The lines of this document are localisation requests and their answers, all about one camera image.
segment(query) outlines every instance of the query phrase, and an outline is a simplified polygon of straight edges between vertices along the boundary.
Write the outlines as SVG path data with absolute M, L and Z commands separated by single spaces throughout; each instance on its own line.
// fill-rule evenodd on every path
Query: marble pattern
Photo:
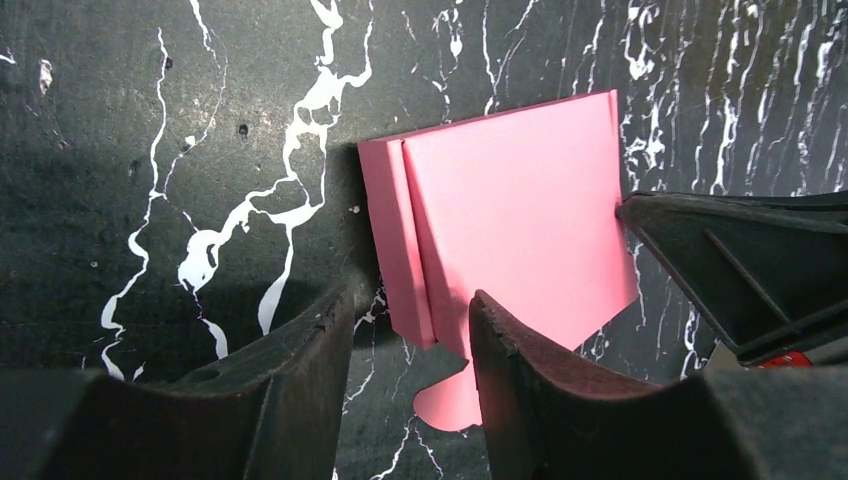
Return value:
M 617 88 L 626 190 L 844 188 L 844 2 L 30 3 L 0 6 L 2 364 L 172 380 L 353 267 L 341 479 L 487 477 L 480 429 L 412 413 L 461 360 L 389 330 L 352 143 Z M 714 335 L 632 251 L 580 353 L 685 378 Z

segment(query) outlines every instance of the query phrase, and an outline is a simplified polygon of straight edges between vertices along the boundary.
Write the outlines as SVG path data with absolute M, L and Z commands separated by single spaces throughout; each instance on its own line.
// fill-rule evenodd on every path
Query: pink box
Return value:
M 392 327 L 471 360 L 468 304 L 486 290 L 574 349 L 636 297 L 615 219 L 614 91 L 359 144 Z M 469 364 L 425 389 L 430 425 L 479 423 Z

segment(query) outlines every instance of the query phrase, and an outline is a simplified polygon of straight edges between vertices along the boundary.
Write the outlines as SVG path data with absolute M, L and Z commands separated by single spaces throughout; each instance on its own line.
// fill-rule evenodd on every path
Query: dark background surface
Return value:
M 436 432 L 412 414 L 414 393 L 462 362 L 388 326 L 355 142 L 617 88 L 625 191 L 843 189 L 848 30 L 834 1 L 200 0 L 199 16 L 193 6 L 0 2 L 0 53 L 14 62 L 0 60 L 0 362 L 104 368 L 119 329 L 101 315 L 126 290 L 108 357 L 128 380 L 174 380 L 217 358 L 203 320 L 228 352 L 261 335 L 260 302 L 294 248 L 272 327 L 342 272 L 359 284 L 339 478 L 487 476 L 479 429 Z M 318 12 L 335 9 L 331 59 Z M 291 171 L 300 182 L 245 203 Z M 277 215 L 304 211 L 307 195 L 325 201 L 308 221 Z M 195 301 L 179 267 L 198 230 L 232 235 L 216 237 L 217 259 L 201 248 L 216 269 Z M 146 266 L 129 248 L 134 232 Z M 639 301 L 580 351 L 668 383 L 703 366 L 714 336 L 633 250 Z

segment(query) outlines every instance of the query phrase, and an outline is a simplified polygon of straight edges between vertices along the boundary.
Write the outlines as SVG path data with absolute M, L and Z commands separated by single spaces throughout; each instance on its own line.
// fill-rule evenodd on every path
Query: black plastic part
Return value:
M 616 213 L 741 364 L 848 335 L 848 192 L 636 192 Z
M 167 387 L 0 373 L 0 478 L 329 479 L 353 345 L 337 289 Z
M 717 370 L 658 387 L 524 326 L 484 292 L 471 350 L 493 480 L 848 478 L 848 369 Z

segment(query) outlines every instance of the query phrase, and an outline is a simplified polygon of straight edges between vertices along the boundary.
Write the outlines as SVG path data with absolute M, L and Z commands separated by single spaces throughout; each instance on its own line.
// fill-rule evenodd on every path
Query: black table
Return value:
M 339 478 L 485 478 L 479 429 L 412 414 L 462 362 L 388 326 L 355 142 L 617 88 L 625 191 L 841 190 L 845 20 L 825 0 L 2 2 L 2 366 L 171 381 L 352 268 Z M 633 250 L 639 301 L 580 353 L 668 383 L 714 335 Z

